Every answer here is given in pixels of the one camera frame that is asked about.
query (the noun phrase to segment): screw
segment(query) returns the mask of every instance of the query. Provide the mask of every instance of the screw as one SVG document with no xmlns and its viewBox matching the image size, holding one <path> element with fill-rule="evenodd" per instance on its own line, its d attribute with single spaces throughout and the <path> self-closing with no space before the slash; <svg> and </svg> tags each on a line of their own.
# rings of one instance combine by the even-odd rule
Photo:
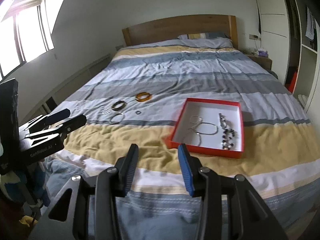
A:
<svg viewBox="0 0 320 240">
<path fill-rule="evenodd" d="M 107 168 L 108 173 L 116 173 L 118 172 L 118 169 L 116 167 L 109 167 Z"/>
<path fill-rule="evenodd" d="M 200 171 L 203 173 L 208 173 L 210 171 L 210 169 L 208 167 L 201 167 Z"/>
<path fill-rule="evenodd" d="M 243 175 L 241 175 L 241 174 L 238 174 L 238 175 L 236 175 L 236 180 L 237 181 L 244 181 L 245 177 Z"/>
<path fill-rule="evenodd" d="M 72 179 L 73 181 L 78 181 L 78 180 L 81 179 L 81 176 L 80 176 L 80 175 L 75 175 L 75 176 L 72 176 L 71 179 Z"/>
</svg>

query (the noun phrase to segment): dark bangle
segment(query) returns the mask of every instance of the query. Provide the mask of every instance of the dark bangle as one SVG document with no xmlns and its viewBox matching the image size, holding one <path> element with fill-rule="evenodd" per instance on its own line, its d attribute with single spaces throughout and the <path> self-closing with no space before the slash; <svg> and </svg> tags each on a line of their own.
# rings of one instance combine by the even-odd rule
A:
<svg viewBox="0 0 320 240">
<path fill-rule="evenodd" d="M 111 106 L 111 109 L 113 111 L 119 111 L 121 109 L 123 109 L 125 106 L 126 106 L 126 102 L 124 102 L 123 100 L 120 100 L 120 101 L 117 101 L 115 102 L 112 106 Z"/>
</svg>

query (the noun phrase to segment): nightstand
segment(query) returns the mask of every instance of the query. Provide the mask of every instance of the nightstand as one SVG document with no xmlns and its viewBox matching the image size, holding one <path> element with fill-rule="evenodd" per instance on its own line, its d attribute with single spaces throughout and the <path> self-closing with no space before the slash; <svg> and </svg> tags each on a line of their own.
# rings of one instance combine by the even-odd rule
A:
<svg viewBox="0 0 320 240">
<path fill-rule="evenodd" d="M 245 55 L 248 56 L 255 63 L 259 64 L 265 70 L 271 70 L 272 60 L 269 59 L 268 57 L 255 56 L 251 54 L 245 54 Z"/>
</svg>

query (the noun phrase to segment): red object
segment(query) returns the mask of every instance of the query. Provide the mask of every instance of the red object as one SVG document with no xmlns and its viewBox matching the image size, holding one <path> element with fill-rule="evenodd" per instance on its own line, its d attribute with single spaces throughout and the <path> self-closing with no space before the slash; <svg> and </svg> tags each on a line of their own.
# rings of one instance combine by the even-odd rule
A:
<svg viewBox="0 0 320 240">
<path fill-rule="evenodd" d="M 244 151 L 244 129 L 243 129 L 243 121 L 242 121 L 242 112 L 239 102 L 233 102 L 233 101 L 224 101 L 224 100 L 215 100 L 215 99 L 204 99 L 204 98 L 187 98 L 185 101 L 182 111 L 180 112 L 179 119 L 174 127 L 174 130 L 172 134 L 165 140 L 165 143 L 168 147 L 168 149 L 172 148 L 178 148 L 178 146 L 181 143 L 172 141 L 175 135 L 175 132 L 177 130 L 177 127 L 179 125 L 179 122 L 182 118 L 182 115 L 184 113 L 185 107 L 188 102 L 202 102 L 202 103 L 211 103 L 211 104 L 221 104 L 221 105 L 229 105 L 229 106 L 237 106 L 239 108 L 240 113 L 240 124 L 241 124 L 241 151 L 233 151 L 233 150 L 222 150 L 222 149 L 215 149 L 215 148 L 207 148 L 207 147 L 201 147 L 201 146 L 195 146 L 195 145 L 189 145 L 187 144 L 187 149 L 190 152 L 194 153 L 201 153 L 201 154 L 207 154 L 207 155 L 214 155 L 214 156 L 222 156 L 222 157 L 229 157 L 229 158 L 241 158 L 242 153 Z"/>
<path fill-rule="evenodd" d="M 288 87 L 288 91 L 291 92 L 291 93 L 293 92 L 294 85 L 295 85 L 296 80 L 297 80 L 297 75 L 298 75 L 298 72 L 295 71 L 294 74 L 293 74 L 290 86 Z"/>
</svg>

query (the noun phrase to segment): power outlet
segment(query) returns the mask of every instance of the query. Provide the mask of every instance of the power outlet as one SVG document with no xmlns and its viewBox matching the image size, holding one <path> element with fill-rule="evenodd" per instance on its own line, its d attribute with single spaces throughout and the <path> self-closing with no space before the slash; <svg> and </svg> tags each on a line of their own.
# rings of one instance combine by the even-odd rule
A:
<svg viewBox="0 0 320 240">
<path fill-rule="evenodd" d="M 123 45 L 116 46 L 116 51 L 118 51 L 119 49 L 122 49 L 122 48 L 123 48 Z"/>
<path fill-rule="evenodd" d="M 249 34 L 249 39 L 250 40 L 256 40 L 256 41 L 260 40 L 260 38 L 257 35 L 252 35 L 252 34 Z"/>
</svg>

